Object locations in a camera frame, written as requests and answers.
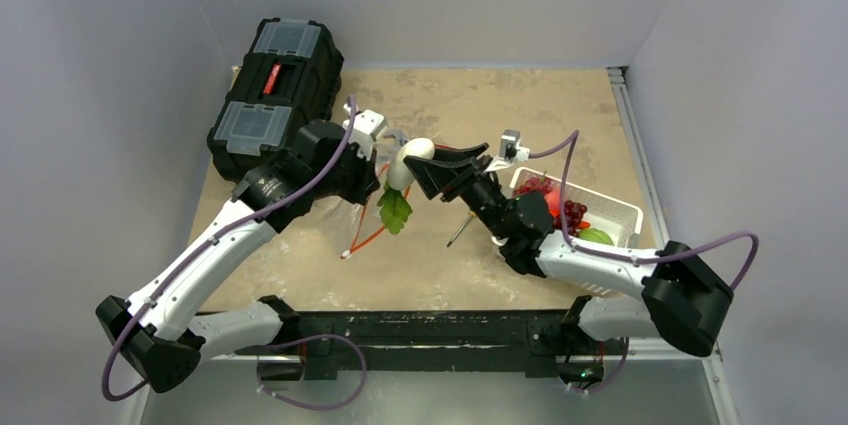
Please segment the white radish with leaves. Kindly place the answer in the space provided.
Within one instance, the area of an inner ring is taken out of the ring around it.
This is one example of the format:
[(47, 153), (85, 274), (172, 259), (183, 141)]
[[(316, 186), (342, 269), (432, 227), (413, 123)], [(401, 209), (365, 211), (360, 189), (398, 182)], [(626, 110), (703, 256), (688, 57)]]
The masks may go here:
[(413, 213), (404, 193), (413, 185), (415, 178), (404, 159), (432, 159), (435, 151), (436, 146), (431, 139), (415, 138), (403, 145), (389, 162), (383, 194), (377, 202), (382, 225), (389, 233), (399, 234)]

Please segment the light red grape bunch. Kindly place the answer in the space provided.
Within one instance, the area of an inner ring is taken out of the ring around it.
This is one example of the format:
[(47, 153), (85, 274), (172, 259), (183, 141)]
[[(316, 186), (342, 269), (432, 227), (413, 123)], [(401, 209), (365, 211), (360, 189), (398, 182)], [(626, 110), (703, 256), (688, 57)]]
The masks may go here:
[(538, 191), (542, 195), (547, 195), (555, 188), (554, 181), (548, 176), (531, 175), (523, 182), (517, 184), (513, 188), (513, 195), (520, 196), (530, 192)]

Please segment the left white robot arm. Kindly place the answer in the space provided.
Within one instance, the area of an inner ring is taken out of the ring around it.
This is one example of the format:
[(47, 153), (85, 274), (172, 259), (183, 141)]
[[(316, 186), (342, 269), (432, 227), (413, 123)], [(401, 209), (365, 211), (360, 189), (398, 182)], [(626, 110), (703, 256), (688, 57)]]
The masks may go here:
[(364, 115), (302, 126), (289, 146), (244, 174), (211, 224), (164, 271), (127, 298), (106, 297), (96, 308), (112, 343), (103, 396), (118, 402), (144, 387), (168, 392), (211, 358), (251, 347), (284, 354), (300, 343), (298, 313), (276, 296), (230, 312), (199, 309), (316, 201), (365, 204), (378, 188), (374, 145), (383, 127)]

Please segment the dark red grape bunch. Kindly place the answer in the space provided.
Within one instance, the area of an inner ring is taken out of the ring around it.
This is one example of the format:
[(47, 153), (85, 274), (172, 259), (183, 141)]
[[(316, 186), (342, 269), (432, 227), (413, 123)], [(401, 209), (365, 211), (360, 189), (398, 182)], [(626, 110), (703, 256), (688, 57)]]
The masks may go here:
[(588, 230), (591, 224), (585, 219), (588, 207), (580, 202), (566, 200), (564, 211), (559, 212), (554, 218), (554, 228), (564, 230), (570, 236), (578, 236), (580, 232)]

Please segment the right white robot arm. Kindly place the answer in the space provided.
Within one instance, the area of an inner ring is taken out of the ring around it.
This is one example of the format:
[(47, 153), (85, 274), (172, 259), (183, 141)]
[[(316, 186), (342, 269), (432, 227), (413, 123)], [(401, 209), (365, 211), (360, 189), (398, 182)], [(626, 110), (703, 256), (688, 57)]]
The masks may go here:
[(407, 156), (403, 163), (427, 198), (461, 199), (515, 272), (614, 292), (612, 299), (589, 298), (564, 321), (561, 337), (569, 349), (658, 337), (692, 356), (713, 352), (734, 292), (697, 251), (674, 241), (657, 250), (570, 238), (555, 229), (541, 193), (502, 192), (494, 176), (498, 161), (487, 148), (439, 148), (430, 158)]

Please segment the clear orange-zip bag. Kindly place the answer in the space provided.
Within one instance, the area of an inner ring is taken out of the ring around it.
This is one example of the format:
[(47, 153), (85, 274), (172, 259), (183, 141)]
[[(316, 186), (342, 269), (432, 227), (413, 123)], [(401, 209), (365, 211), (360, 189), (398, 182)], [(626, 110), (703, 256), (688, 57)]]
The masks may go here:
[(387, 185), (389, 164), (377, 169), (380, 188), (365, 205), (338, 199), (322, 217), (322, 224), (340, 260), (346, 260), (381, 234), (399, 234), (407, 225), (413, 209), (409, 201), (412, 186), (402, 191)]

